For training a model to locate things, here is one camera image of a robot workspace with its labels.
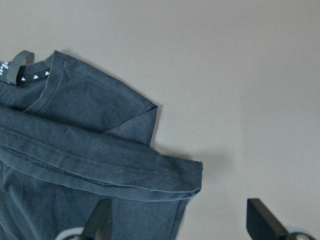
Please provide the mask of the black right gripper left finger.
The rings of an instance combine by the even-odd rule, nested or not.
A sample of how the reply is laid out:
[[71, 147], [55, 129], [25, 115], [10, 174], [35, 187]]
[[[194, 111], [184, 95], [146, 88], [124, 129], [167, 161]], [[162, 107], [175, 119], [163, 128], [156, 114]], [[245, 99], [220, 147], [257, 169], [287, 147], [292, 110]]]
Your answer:
[[110, 240], [113, 231], [112, 200], [101, 199], [84, 225], [83, 240]]

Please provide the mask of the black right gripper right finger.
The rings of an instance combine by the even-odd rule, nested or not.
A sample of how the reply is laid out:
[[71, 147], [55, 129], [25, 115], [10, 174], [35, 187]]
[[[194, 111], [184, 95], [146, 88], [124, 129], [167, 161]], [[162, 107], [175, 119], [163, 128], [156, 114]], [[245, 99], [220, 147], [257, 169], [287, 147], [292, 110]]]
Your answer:
[[252, 240], [289, 240], [290, 233], [259, 198], [248, 198], [246, 230]]

